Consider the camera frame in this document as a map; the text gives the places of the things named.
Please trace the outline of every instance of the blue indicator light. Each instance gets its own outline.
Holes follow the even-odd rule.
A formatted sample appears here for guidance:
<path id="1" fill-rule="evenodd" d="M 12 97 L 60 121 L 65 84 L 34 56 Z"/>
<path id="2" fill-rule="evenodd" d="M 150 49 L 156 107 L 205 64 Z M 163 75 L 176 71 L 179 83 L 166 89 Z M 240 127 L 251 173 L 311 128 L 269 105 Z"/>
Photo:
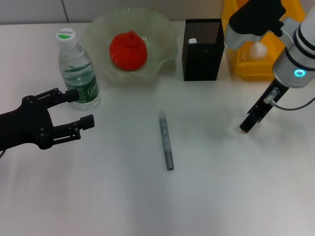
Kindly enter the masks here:
<path id="1" fill-rule="evenodd" d="M 296 77 L 303 77 L 303 76 L 305 76 L 306 73 L 305 73 L 304 70 L 296 70 L 294 72 L 294 74 L 295 74 Z"/>

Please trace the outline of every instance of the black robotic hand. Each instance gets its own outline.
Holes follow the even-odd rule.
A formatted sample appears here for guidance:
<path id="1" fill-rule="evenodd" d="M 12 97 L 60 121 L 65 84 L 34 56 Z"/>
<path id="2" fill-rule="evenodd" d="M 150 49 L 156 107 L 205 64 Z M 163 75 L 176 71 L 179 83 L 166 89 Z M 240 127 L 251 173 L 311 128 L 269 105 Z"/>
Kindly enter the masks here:
<path id="1" fill-rule="evenodd" d="M 24 97 L 18 109 L 0 115 L 0 151 L 25 143 L 48 149 L 56 144 L 79 140 L 80 129 L 94 127 L 93 115 L 70 124 L 53 126 L 48 112 L 50 107 L 77 100 L 77 89 L 62 93 L 55 88 L 37 96 Z"/>

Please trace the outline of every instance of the yellow container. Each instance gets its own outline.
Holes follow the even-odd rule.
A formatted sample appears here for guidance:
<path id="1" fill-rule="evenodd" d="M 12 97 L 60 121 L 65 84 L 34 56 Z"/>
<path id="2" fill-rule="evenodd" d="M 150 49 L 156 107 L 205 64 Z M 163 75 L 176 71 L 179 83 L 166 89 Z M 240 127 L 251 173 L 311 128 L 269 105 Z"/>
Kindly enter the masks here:
<path id="1" fill-rule="evenodd" d="M 222 16 L 224 32 L 229 18 L 246 2 L 247 0 L 225 0 Z M 299 0 L 282 0 L 282 5 L 286 8 L 283 19 L 291 17 L 299 22 L 304 20 L 305 13 Z M 271 81 L 274 79 L 272 66 L 282 52 L 284 44 L 272 32 L 266 34 L 261 43 L 268 48 L 268 56 L 264 61 L 247 61 L 252 42 L 245 43 L 238 50 L 228 49 L 227 58 L 232 75 L 237 75 L 245 81 Z"/>

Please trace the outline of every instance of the table surface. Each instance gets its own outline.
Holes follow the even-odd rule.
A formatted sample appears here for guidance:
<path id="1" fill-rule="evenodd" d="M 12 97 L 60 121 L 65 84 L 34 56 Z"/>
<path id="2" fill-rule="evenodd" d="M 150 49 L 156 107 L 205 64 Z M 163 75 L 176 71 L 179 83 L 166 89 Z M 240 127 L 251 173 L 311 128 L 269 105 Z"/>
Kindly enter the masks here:
<path id="1" fill-rule="evenodd" d="M 93 114 L 82 139 L 40 150 L 25 144 L 0 159 L 2 236 L 313 236 L 315 106 L 273 109 L 249 134 L 238 128 L 268 83 L 184 82 L 184 22 L 176 64 L 153 86 L 119 88 L 97 77 L 101 104 L 50 109 L 54 125 Z M 88 24 L 0 26 L 0 113 L 26 95 L 65 90 L 56 31 Z M 315 83 L 279 105 L 308 102 Z M 162 154 L 158 112 L 166 111 L 175 170 Z"/>

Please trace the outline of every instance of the green bottle label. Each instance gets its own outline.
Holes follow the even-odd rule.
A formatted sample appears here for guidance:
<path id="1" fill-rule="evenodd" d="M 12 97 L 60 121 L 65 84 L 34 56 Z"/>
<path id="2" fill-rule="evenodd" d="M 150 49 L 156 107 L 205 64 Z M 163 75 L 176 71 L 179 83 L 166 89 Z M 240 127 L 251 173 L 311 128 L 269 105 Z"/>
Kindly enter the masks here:
<path id="1" fill-rule="evenodd" d="M 87 103 L 93 101 L 98 95 L 98 86 L 96 82 L 96 77 L 94 75 L 93 79 L 85 85 L 82 86 L 72 86 L 65 84 L 67 89 L 77 89 L 79 91 L 80 100 L 78 103 Z"/>

